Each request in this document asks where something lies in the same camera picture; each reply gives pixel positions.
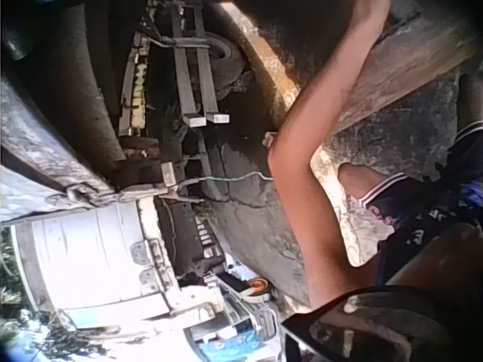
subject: wooden beam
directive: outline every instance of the wooden beam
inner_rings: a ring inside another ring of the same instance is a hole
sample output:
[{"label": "wooden beam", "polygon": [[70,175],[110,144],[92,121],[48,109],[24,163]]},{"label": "wooden beam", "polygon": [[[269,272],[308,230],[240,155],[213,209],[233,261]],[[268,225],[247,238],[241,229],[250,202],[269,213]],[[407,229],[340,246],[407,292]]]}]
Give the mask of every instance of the wooden beam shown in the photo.
[{"label": "wooden beam", "polygon": [[[393,16],[407,14],[410,15],[409,19],[402,21],[372,50],[340,116],[336,132],[445,74],[481,48],[477,32],[471,28],[469,20],[460,14],[435,5],[422,10],[419,16],[412,19],[416,4],[399,1],[396,5],[392,9]],[[245,51],[257,74],[262,90],[260,95],[270,107],[274,124],[280,127],[305,85],[287,72],[294,65],[287,63],[287,59],[297,54],[291,54],[290,45],[278,36],[280,33],[290,34],[291,25],[283,25],[287,29],[282,31],[278,29],[282,25],[277,23],[265,26],[263,22],[254,22],[232,2],[213,3],[211,7]],[[301,38],[300,41],[304,43],[306,39]]]},{"label": "wooden beam", "polygon": [[428,8],[372,50],[335,132],[445,74],[480,47],[467,19]]}]

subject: truck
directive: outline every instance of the truck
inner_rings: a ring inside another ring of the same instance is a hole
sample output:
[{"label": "truck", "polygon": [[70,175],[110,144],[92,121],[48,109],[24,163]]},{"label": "truck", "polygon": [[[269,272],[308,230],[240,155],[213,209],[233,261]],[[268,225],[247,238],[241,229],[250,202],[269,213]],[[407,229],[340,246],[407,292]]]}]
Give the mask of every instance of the truck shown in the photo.
[{"label": "truck", "polygon": [[[190,6],[196,12],[200,4]],[[226,123],[213,97],[226,95],[220,74],[224,86],[240,75],[239,51],[201,32],[199,18],[195,36],[161,35],[158,12],[171,12],[179,29],[184,24],[175,2],[111,5],[5,5],[0,222],[11,227],[32,309],[56,315],[92,342],[170,330],[185,330],[194,341],[193,333],[200,339],[248,320],[271,339],[277,328],[268,294],[226,276],[217,236],[193,208],[201,199],[187,192],[207,180],[208,194],[221,193],[207,178],[217,157],[195,127],[207,118]],[[162,119],[148,102],[152,47],[176,58],[180,110]],[[214,68],[198,83],[214,113],[204,104],[203,113],[188,115],[180,89],[185,50],[216,47],[225,73]],[[201,164],[197,173],[187,170],[193,159]]]}]

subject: cable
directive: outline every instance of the cable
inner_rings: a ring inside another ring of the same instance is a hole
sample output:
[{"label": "cable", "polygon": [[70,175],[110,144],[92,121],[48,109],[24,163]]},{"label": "cable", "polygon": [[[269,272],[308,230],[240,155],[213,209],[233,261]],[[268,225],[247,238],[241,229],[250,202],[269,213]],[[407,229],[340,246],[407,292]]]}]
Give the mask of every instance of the cable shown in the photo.
[{"label": "cable", "polygon": [[201,181],[207,181],[207,180],[224,181],[224,182],[228,182],[228,183],[233,183],[233,182],[237,182],[237,181],[242,181],[243,179],[247,179],[248,177],[252,177],[252,176],[255,176],[255,175],[258,176],[259,178],[261,178],[264,181],[273,181],[272,177],[265,176],[260,171],[251,171],[251,172],[249,172],[249,173],[247,173],[243,176],[239,176],[239,177],[203,176],[203,177],[197,177],[195,179],[187,179],[187,180],[184,180],[184,181],[178,183],[177,186],[178,186],[179,189],[181,189],[185,186],[194,185],[196,183],[200,183]]},{"label": "cable", "polygon": [[164,200],[164,198],[161,199],[162,203],[163,203],[163,206],[165,207],[166,209],[166,212],[168,213],[168,216],[169,216],[169,222],[171,224],[171,247],[173,247],[173,263],[176,262],[176,229],[174,228],[174,219],[173,219],[173,214],[171,213],[171,210],[168,206],[168,204],[166,203],[166,201]]}]

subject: person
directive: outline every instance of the person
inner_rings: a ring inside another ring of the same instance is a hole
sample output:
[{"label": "person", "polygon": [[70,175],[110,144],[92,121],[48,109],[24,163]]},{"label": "person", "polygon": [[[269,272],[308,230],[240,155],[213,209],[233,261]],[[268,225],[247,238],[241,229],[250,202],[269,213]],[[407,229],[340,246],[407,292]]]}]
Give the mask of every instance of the person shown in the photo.
[{"label": "person", "polygon": [[435,182],[387,176],[364,165],[340,165],[351,196],[392,225],[362,266],[349,263],[331,202],[310,160],[338,116],[380,37],[390,0],[354,0],[346,34],[324,68],[294,102],[269,149],[269,168],[303,257],[313,308],[374,285],[430,291],[451,319],[481,336],[483,272],[483,82],[464,75],[457,99],[458,133]]}]

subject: metal bracket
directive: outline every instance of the metal bracket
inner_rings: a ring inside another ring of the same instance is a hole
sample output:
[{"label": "metal bracket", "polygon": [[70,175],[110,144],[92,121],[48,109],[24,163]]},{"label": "metal bracket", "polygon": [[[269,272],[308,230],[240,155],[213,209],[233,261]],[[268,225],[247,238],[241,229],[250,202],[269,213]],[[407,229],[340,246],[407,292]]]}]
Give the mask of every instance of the metal bracket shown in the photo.
[{"label": "metal bracket", "polygon": [[209,48],[205,38],[175,37],[161,35],[153,19],[144,11],[143,20],[147,26],[139,25],[134,31],[161,48]]},{"label": "metal bracket", "polygon": [[139,280],[143,288],[143,294],[156,293],[159,291],[158,278],[156,277],[156,271],[153,268],[143,270],[139,274]]}]

